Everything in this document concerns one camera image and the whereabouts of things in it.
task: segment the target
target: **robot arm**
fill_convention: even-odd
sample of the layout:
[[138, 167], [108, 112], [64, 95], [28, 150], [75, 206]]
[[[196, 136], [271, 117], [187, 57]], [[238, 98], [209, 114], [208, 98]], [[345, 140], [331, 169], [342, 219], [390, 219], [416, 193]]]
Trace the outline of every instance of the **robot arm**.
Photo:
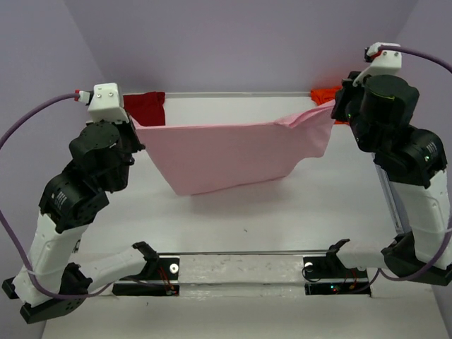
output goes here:
[[[69, 262], [83, 233], [108, 205], [105, 192], [126, 188], [132, 154], [144, 149], [116, 84], [96, 85], [94, 93], [82, 92], [79, 101], [90, 103], [93, 121], [71, 141], [72, 161], [44, 189], [28, 254], [33, 272], [23, 267], [3, 283], [9, 297], [24, 303], [20, 312], [27, 323], [68, 314], [84, 301], [83, 295], [120, 278], [153, 271], [158, 262], [158, 255], [145, 243], [82, 266]], [[42, 288], [64, 296], [52, 297]]]
[[372, 267], [411, 276], [411, 281], [447, 285], [452, 280], [452, 246], [444, 147], [436, 134], [410, 125], [419, 92], [395, 76], [400, 53], [379, 50], [381, 45], [366, 50], [370, 67], [351, 72], [343, 81], [331, 117], [350, 125], [360, 150], [374, 153], [374, 162], [405, 205], [411, 232], [383, 250], [349, 239], [338, 242], [310, 268], [309, 278]]

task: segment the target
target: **pink cloth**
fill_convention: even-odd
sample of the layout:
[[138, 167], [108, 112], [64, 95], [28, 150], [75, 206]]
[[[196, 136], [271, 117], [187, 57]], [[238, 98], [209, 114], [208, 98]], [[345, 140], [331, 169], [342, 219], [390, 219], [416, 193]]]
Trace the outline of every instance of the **pink cloth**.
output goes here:
[[146, 150], [176, 194], [185, 196], [287, 176], [330, 140], [334, 101], [262, 124], [152, 126], [136, 123]]

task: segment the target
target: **cable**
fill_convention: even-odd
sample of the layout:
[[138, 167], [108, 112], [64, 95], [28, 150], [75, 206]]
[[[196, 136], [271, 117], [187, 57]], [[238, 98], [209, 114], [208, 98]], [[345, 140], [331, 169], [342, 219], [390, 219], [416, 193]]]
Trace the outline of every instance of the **cable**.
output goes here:
[[414, 55], [415, 57], [430, 60], [430, 61], [434, 62], [435, 64], [443, 66], [445, 69], [447, 69], [449, 72], [452, 73], [452, 65], [450, 63], [444, 61], [443, 59], [438, 58], [437, 56], [434, 56], [434, 55], [431, 55], [428, 53], [424, 53], [424, 52], [420, 52], [415, 49], [401, 47], [401, 46], [388, 46], [388, 45], [383, 44], [379, 47], [379, 51], [394, 51], [394, 52], [411, 54], [411, 55]]
[[320, 278], [317, 279], [317, 280], [310, 280], [310, 279], [306, 278], [306, 268], [305, 268], [305, 267], [302, 268], [302, 275], [303, 275], [303, 278], [304, 278], [306, 281], [310, 282], [310, 283], [315, 284], [315, 283], [318, 283], [318, 282], [320, 281]]
[[[8, 129], [8, 131], [6, 131], [6, 133], [0, 138], [0, 150], [5, 146], [5, 143], [14, 134], [14, 132], [16, 132], [19, 129], [19, 127], [21, 127], [27, 120], [29, 120], [30, 118], [35, 116], [37, 113], [41, 112], [43, 109], [45, 109], [48, 106], [51, 106], [57, 102], [67, 100], [67, 99], [78, 98], [78, 97], [80, 97], [80, 95], [78, 93], [60, 95], [58, 97], [54, 97], [53, 99], [50, 99], [50, 100], [42, 103], [41, 105], [39, 105], [36, 108], [29, 111], [26, 115], [24, 115], [18, 121], [16, 121], [15, 124], [12, 127], [10, 127]], [[17, 238], [16, 233], [14, 233], [13, 229], [9, 225], [8, 221], [6, 220], [1, 209], [0, 209], [0, 222], [3, 225], [8, 236], [11, 238], [11, 241], [13, 242], [15, 248], [17, 249], [20, 258], [22, 259], [23, 265], [25, 266], [25, 268], [28, 271], [28, 276], [30, 277], [31, 283], [36, 288], [36, 290], [38, 290], [40, 293], [47, 295], [48, 297], [51, 297], [54, 299], [62, 299], [62, 300], [85, 299], [85, 298], [91, 298], [91, 297], [96, 297], [96, 296], [100, 295], [111, 285], [111, 284], [108, 284], [108, 285], [104, 286], [103, 288], [101, 288], [100, 290], [98, 290], [96, 293], [87, 294], [87, 295], [60, 295], [58, 293], [53, 293], [53, 292], [50, 292], [49, 290], [46, 290], [45, 288], [43, 288], [43, 286], [41, 286], [39, 281], [37, 281], [35, 275], [32, 274], [33, 267], [32, 267], [30, 260], [28, 260], [27, 253], [26, 253], [25, 249], [23, 248], [22, 244], [20, 243], [19, 239]]]
[[358, 283], [358, 276], [357, 276], [355, 270], [351, 270], [351, 271], [352, 271], [353, 277], [355, 278], [355, 281], [353, 282], [353, 285], [350, 286], [350, 290], [354, 290], [356, 287], [356, 284]]
[[380, 273], [381, 273], [381, 269], [379, 268], [378, 270], [376, 270], [376, 273], [375, 273], [374, 277], [369, 281], [369, 283], [367, 285], [365, 285], [364, 287], [358, 288], [357, 290], [353, 290], [351, 292], [348, 292], [348, 294], [349, 295], [353, 295], [353, 294], [360, 293], [362, 291], [367, 290], [369, 287], [371, 287], [371, 285], [373, 283], [375, 283], [375, 280], [379, 277]]

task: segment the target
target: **white table surface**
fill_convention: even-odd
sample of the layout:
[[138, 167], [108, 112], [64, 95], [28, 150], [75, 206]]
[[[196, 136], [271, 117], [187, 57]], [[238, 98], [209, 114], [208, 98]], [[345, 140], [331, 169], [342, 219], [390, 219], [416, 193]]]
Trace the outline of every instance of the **white table surface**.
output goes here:
[[[165, 111], [168, 124], [241, 123], [313, 106], [305, 97], [173, 98]], [[287, 178], [202, 196], [176, 196], [140, 153], [129, 187], [110, 202], [81, 254], [138, 241], [160, 252], [326, 249], [342, 238], [386, 246], [395, 235], [371, 155], [347, 126], [334, 126], [325, 156]], [[100, 297], [49, 321], [43, 338], [447, 338], [430, 286], [375, 286], [376, 298]]]

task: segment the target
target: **purple cable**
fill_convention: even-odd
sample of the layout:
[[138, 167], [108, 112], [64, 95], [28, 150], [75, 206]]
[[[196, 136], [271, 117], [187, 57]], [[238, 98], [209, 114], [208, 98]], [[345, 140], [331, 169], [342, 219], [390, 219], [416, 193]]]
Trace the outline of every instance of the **purple cable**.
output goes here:
[[387, 45], [383, 44], [379, 47], [379, 51], [394, 51], [394, 52], [411, 54], [411, 55], [414, 55], [415, 57], [430, 60], [430, 61], [434, 62], [435, 64], [443, 66], [445, 69], [447, 69], [449, 72], [452, 73], [452, 65], [450, 63], [448, 63], [448, 62], [444, 61], [443, 59], [440, 59], [434, 55], [424, 53], [424, 52], [419, 52], [419, 51], [416, 51], [415, 49], [400, 47], [400, 46], [387, 46]]
[[[36, 108], [29, 111], [26, 115], [21, 117], [18, 121], [15, 122], [15, 124], [8, 130], [6, 133], [0, 138], [0, 150], [3, 148], [7, 140], [13, 135], [15, 131], [19, 129], [27, 120], [29, 120], [31, 117], [35, 116], [37, 113], [41, 112], [44, 108], [47, 108], [48, 106], [53, 105], [56, 102], [66, 100], [66, 99], [72, 99], [80, 97], [79, 94], [71, 93], [71, 94], [65, 94], [60, 95], [58, 97], [54, 97], [53, 99], [50, 99], [41, 105], [37, 106]], [[48, 297], [55, 298], [55, 299], [63, 299], [63, 300], [72, 300], [72, 299], [85, 299], [90, 297], [96, 297], [100, 295], [102, 292], [104, 292], [109, 285], [104, 286], [101, 290], [97, 291], [96, 293], [88, 294], [88, 295], [59, 295], [57, 293], [50, 292], [49, 290], [46, 290], [41, 286], [41, 284], [37, 281], [36, 277], [31, 273], [33, 272], [33, 266], [28, 260], [27, 252], [25, 252], [25, 249], [23, 248], [22, 244], [20, 243], [19, 239], [16, 236], [16, 233], [14, 233], [13, 229], [9, 225], [9, 222], [6, 220], [3, 212], [0, 210], [0, 222], [3, 225], [6, 233], [11, 238], [14, 246], [17, 248], [17, 251], [19, 253], [20, 258], [22, 259], [23, 265], [28, 270], [28, 276], [30, 277], [31, 283], [33, 286], [35, 286], [36, 290], [41, 292], [44, 295], [47, 295]]]

